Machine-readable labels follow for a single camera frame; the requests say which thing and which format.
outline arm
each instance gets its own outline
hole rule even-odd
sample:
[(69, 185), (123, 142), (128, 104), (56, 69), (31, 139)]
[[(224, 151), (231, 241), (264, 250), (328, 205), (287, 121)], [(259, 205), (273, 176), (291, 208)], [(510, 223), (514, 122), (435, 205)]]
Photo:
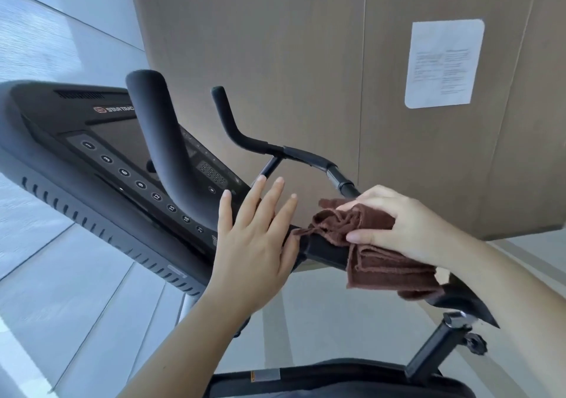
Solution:
[(352, 243), (374, 244), (457, 275), (489, 307), (535, 375), (555, 397), (566, 390), (566, 300), (520, 264), (435, 215), (418, 201), (382, 186), (357, 203), (396, 218), (392, 230), (358, 230)]
[(283, 185), (283, 179), (276, 180), (258, 205), (265, 186), (265, 177), (260, 176), (234, 224), (230, 191), (224, 192), (215, 264), (206, 291), (118, 398), (203, 396), (238, 328), (279, 292), (297, 258), (297, 238), (289, 237), (281, 250), (297, 197), (291, 195), (274, 216)]

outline person's right arm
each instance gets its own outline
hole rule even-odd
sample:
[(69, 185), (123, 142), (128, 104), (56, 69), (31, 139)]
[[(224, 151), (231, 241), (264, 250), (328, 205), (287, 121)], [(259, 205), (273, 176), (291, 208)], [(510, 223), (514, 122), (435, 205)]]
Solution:
[(374, 244), (443, 267), (481, 298), (519, 352), (556, 398), (566, 391), (566, 300), (523, 266), (450, 225), (419, 201), (382, 186), (357, 203), (396, 218), (392, 230), (357, 230), (352, 243)]

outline number button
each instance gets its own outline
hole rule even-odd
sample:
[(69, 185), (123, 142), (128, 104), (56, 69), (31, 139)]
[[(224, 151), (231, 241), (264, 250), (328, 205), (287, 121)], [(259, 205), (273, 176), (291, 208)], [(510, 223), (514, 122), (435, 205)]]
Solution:
[(94, 144), (92, 144), (91, 142), (87, 142), (86, 140), (84, 140), (81, 145), (83, 145), (85, 148), (94, 151), (96, 149), (96, 146), (94, 146)]

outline white paper notice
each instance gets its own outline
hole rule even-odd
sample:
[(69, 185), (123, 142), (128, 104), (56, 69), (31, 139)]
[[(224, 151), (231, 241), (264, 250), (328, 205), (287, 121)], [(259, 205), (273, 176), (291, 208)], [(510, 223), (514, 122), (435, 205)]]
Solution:
[(484, 29), (479, 19), (414, 22), (405, 105), (432, 108), (468, 104)]

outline folded cloth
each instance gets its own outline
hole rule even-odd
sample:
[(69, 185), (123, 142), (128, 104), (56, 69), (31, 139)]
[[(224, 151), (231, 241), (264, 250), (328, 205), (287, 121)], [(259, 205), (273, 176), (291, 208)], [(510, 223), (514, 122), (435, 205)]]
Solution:
[(322, 210), (308, 228), (294, 231), (295, 235), (320, 234), (335, 246), (349, 246), (348, 284), (346, 287), (396, 290), (404, 300), (415, 301), (442, 294), (435, 278), (436, 267), (423, 264), (388, 249), (371, 244), (350, 244), (346, 235), (357, 229), (390, 230), (395, 219), (382, 210), (356, 204), (348, 211), (336, 208), (350, 200), (322, 199)]

